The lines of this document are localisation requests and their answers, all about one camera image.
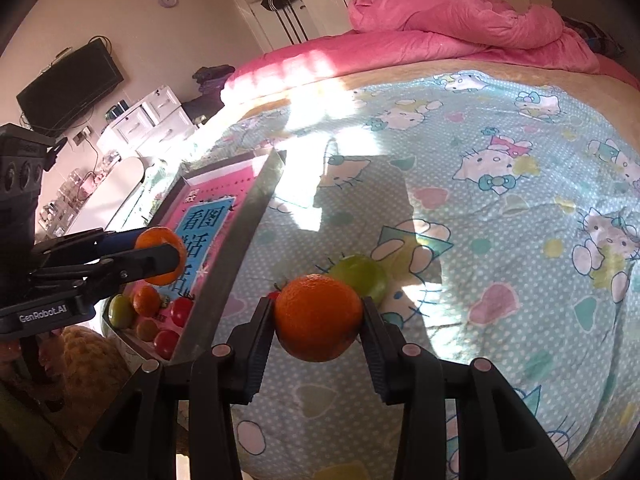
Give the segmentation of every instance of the screw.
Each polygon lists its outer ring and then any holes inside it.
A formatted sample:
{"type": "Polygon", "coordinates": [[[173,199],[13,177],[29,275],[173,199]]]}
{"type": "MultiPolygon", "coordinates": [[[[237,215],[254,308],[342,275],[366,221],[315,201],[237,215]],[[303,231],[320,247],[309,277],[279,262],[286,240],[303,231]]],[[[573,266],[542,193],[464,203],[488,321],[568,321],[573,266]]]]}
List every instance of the screw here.
{"type": "Polygon", "coordinates": [[[150,374],[151,372],[155,372],[156,370],[158,370],[159,366],[160,366],[160,363],[155,359],[147,359],[145,362],[142,363],[141,368],[144,373],[150,374]]]}
{"type": "Polygon", "coordinates": [[[484,359],[483,357],[481,357],[474,361],[474,367],[476,368],[476,370],[480,370],[481,372],[488,372],[489,370],[491,370],[492,365],[489,359],[484,359]]]}
{"type": "Polygon", "coordinates": [[[402,353],[404,355],[408,355],[409,357],[417,357],[418,355],[420,355],[421,351],[422,349],[414,343],[409,343],[402,347],[402,353]]]}
{"type": "Polygon", "coordinates": [[[220,345],[215,345],[212,349],[211,349],[211,353],[215,356],[215,357],[226,357],[229,354],[231,354],[231,346],[226,345],[224,343],[220,344],[220,345]]]}

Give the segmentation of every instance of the pillow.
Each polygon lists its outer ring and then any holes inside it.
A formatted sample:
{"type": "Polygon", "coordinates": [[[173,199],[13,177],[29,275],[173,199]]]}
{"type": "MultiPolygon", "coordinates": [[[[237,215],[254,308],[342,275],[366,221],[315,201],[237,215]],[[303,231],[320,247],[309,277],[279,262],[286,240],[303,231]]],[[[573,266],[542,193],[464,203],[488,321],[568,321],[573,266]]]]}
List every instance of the pillow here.
{"type": "Polygon", "coordinates": [[[575,30],[583,40],[589,45],[589,48],[596,54],[615,59],[625,53],[625,49],[609,34],[604,32],[593,22],[582,22],[563,16],[564,24],[575,30]]]}

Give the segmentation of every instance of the television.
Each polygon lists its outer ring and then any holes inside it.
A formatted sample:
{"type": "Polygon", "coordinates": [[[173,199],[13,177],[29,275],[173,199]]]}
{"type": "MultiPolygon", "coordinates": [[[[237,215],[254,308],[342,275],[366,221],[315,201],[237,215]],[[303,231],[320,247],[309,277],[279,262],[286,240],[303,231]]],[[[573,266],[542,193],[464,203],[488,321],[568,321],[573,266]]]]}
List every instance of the television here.
{"type": "Polygon", "coordinates": [[[123,80],[97,38],[54,63],[16,99],[34,132],[59,137],[123,80]]]}

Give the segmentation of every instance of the green tomato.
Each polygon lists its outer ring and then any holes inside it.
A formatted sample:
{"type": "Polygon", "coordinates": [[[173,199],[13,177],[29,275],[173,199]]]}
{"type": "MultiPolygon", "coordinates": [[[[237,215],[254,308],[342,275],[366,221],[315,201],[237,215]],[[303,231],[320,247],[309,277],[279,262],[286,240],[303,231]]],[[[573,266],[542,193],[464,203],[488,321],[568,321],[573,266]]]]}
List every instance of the green tomato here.
{"type": "Polygon", "coordinates": [[[329,269],[329,276],[349,285],[358,296],[370,296],[376,305],[385,297],[385,269],[376,261],[364,254],[347,256],[329,269]]]}
{"type": "Polygon", "coordinates": [[[136,311],[133,310],[131,301],[126,296],[118,294],[109,304],[109,322],[114,328],[129,328],[136,319],[136,311]]]}

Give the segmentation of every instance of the power outlet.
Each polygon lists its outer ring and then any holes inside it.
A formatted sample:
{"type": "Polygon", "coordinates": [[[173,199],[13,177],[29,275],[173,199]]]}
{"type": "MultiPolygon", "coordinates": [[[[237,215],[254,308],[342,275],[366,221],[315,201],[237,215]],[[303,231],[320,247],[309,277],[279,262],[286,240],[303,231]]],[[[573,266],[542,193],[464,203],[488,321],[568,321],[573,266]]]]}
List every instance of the power outlet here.
{"type": "Polygon", "coordinates": [[[80,144],[82,144],[82,141],[85,139],[88,139],[90,135],[91,135],[91,128],[88,126],[85,126],[73,137],[74,143],[76,144],[76,146],[80,146],[80,144]]]}

